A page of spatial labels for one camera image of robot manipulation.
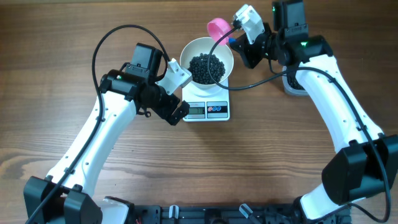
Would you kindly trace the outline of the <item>pink scoop blue handle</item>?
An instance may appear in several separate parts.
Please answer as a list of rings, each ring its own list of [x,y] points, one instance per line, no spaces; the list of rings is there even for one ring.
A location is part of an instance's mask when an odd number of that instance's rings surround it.
[[[222,38],[222,36],[232,30],[230,24],[226,20],[219,17],[214,18],[209,23],[207,23],[206,28],[208,35],[214,40],[214,42],[217,42]],[[229,36],[221,40],[218,45],[226,45],[235,41],[236,39],[234,39],[233,36],[230,34]]]

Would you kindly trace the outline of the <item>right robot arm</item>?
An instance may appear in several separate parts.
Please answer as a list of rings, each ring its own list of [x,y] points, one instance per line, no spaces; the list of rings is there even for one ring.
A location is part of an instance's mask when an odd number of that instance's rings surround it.
[[[272,13],[270,26],[252,6],[243,5],[233,27],[244,33],[230,46],[248,68],[264,58],[278,61],[283,74],[307,92],[330,132],[336,154],[323,169],[321,184],[299,198],[300,221],[320,221],[381,193],[390,209],[397,136],[386,136],[362,109],[326,39],[309,35],[302,1],[275,1]]]

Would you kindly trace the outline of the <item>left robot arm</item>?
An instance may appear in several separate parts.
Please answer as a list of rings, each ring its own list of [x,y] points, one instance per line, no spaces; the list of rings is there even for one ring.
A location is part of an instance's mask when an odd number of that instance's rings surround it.
[[[46,177],[24,187],[28,223],[137,223],[134,204],[115,197],[100,203],[92,196],[116,141],[137,115],[152,113],[175,126],[189,105],[174,95],[192,74],[175,59],[157,77],[162,52],[138,43],[130,63],[110,70],[98,86],[95,106],[65,155]]]

